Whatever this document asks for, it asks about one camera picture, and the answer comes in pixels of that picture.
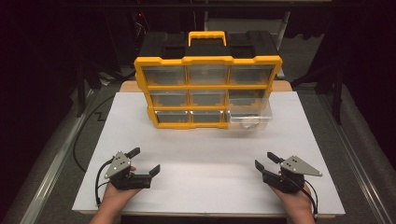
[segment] yellow handle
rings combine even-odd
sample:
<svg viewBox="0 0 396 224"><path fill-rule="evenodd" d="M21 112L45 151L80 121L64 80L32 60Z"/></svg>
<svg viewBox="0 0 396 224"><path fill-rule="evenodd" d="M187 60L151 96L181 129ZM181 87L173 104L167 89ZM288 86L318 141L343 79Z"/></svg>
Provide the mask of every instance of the yellow handle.
<svg viewBox="0 0 396 224"><path fill-rule="evenodd" d="M224 31L192 31L189 32L189 47L191 46L192 39L211 39L211 38L213 39L221 38L223 40L224 46L226 46Z"/></svg>

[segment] yellow and black tool organizer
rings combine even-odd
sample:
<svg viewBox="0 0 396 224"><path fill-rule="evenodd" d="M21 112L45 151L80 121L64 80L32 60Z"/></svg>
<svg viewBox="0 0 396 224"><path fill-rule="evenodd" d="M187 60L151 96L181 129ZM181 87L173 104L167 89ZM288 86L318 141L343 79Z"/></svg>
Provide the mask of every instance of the yellow and black tool organizer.
<svg viewBox="0 0 396 224"><path fill-rule="evenodd" d="M134 61L157 128L253 129L282 60L266 31L147 33Z"/></svg>

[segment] gray floor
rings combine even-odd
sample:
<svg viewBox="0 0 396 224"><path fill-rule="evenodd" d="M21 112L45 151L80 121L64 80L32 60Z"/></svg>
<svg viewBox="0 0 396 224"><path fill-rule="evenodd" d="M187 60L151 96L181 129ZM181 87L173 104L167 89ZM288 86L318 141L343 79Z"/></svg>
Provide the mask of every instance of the gray floor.
<svg viewBox="0 0 396 224"><path fill-rule="evenodd" d="M293 39L285 38L280 54L284 60L283 70L287 81L303 76L311 64L321 38L302 40L299 36ZM316 95L314 84L303 84L294 90L298 92L305 114L317 139L319 148L338 188L346 214L333 219L320 219L318 223L392 223L396 216L396 173L389 164L375 141L367 123L354 105L354 102L343 89L342 122L334 124L329 102L330 95ZM89 115L92 109L101 104L120 88L120 83L104 86L95 93ZM100 106L96 112L102 112L106 117L111 107L111 99ZM26 178L20 194L10 207L3 223L21 223L26 209L35 197L53 159L70 136L76 119L77 107L74 106L69 115L64 118L52 138L35 163L31 173ZM77 157L83 167L87 167L97 140L104 127L104 122L98 120L99 114L93 114L82 130L77 147ZM66 155L65 162L56 182L49 188L48 199L43 200L44 206L37 219L25 223L88 223L91 216L82 215L71 210L78 192L79 184L84 174L78 169L72 154ZM136 218L136 223L176 223L175 220L153 219L152 217ZM217 223L263 223L262 219L220 219L210 220ZM197 223L194 219L185 219L177 223Z"/></svg>

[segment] table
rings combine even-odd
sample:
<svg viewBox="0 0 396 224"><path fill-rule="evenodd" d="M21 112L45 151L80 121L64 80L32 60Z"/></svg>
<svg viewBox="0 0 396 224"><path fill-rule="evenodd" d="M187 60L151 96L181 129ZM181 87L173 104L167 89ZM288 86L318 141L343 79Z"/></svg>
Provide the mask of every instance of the table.
<svg viewBox="0 0 396 224"><path fill-rule="evenodd" d="M318 193L319 217L345 213L296 92L272 92L274 118L262 131L169 130L153 127L143 93L126 92L133 85L125 84L113 101L73 210L94 213L99 167L117 151L140 147L141 153L132 159L136 173L147 174L157 164L162 170L151 189L142 190L126 205L124 215L284 217L279 199L262 183L254 165L258 160L271 172L279 170L266 158L267 151L284 159L297 155L323 173L305 177Z"/></svg>

